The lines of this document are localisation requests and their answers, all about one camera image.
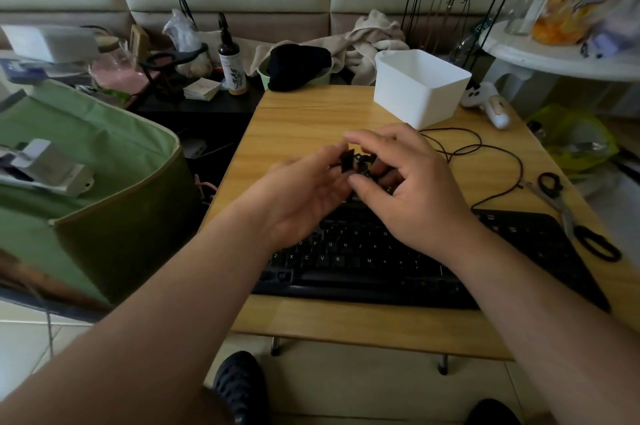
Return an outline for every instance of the white plastic box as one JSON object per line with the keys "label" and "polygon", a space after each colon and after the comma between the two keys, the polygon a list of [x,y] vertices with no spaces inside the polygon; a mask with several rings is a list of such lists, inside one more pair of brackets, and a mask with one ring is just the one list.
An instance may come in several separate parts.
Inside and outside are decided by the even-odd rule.
{"label": "white plastic box", "polygon": [[373,100],[415,129],[451,118],[471,73],[418,49],[380,51]]}
{"label": "white plastic box", "polygon": [[100,54],[90,28],[62,25],[2,25],[18,56],[44,62],[91,60]]}

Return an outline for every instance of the black shoe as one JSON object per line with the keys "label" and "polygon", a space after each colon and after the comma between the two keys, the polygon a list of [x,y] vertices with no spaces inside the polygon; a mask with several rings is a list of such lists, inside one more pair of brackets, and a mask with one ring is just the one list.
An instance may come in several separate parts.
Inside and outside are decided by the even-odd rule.
{"label": "black shoe", "polygon": [[520,425],[520,420],[507,405],[487,398],[475,405],[465,425]]}
{"label": "black shoe", "polygon": [[267,383],[258,361],[238,351],[223,361],[213,389],[228,405],[238,425],[268,425],[271,421]]}

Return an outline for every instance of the white square bin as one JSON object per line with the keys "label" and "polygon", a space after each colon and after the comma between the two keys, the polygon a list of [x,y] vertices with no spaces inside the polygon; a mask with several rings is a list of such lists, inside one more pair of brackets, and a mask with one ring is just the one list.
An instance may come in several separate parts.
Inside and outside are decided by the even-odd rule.
{"label": "white square bin", "polygon": [[415,129],[451,118],[471,73],[419,49],[376,55],[373,100]]}

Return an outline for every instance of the black metal rack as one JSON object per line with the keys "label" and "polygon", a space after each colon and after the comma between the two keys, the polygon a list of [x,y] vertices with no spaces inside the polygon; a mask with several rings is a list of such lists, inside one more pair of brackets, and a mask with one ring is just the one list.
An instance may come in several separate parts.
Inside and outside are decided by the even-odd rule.
{"label": "black metal rack", "polygon": [[[482,28],[475,29],[474,32],[470,32],[468,29],[471,29],[477,20],[480,19],[482,22],[481,25],[486,27],[488,32],[490,32],[496,18],[500,15],[504,2],[505,0],[491,0],[489,9],[484,10],[483,8],[479,12],[474,12],[471,8],[471,0],[431,0],[428,11],[423,15],[426,17],[424,19],[426,24],[425,29],[422,32],[418,32],[416,26],[420,20],[422,0],[406,0],[402,29],[409,46],[425,50],[432,54],[441,53],[442,49],[447,47],[450,49],[451,45],[458,46],[462,40],[469,35],[474,35],[472,45],[467,46],[465,49],[467,51],[466,54],[462,61],[458,63],[460,67],[471,70],[477,56],[473,56],[473,61],[468,67],[467,64],[473,52],[477,54],[482,48],[482,45],[480,45],[480,49],[478,49],[477,45]],[[453,25],[447,25],[452,14],[455,17],[455,23]],[[471,16],[479,18],[472,21]]]}

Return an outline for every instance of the person's right hand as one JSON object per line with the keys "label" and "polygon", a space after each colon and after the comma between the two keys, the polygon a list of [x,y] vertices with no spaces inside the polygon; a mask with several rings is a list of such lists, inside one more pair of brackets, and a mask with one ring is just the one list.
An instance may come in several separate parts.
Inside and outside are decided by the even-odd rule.
{"label": "person's right hand", "polygon": [[372,175],[395,167],[379,180],[381,185],[399,184],[393,195],[359,174],[351,175],[349,184],[402,243],[444,263],[456,245],[464,244],[469,232],[482,228],[447,162],[411,126],[357,129],[343,136],[378,156]]}

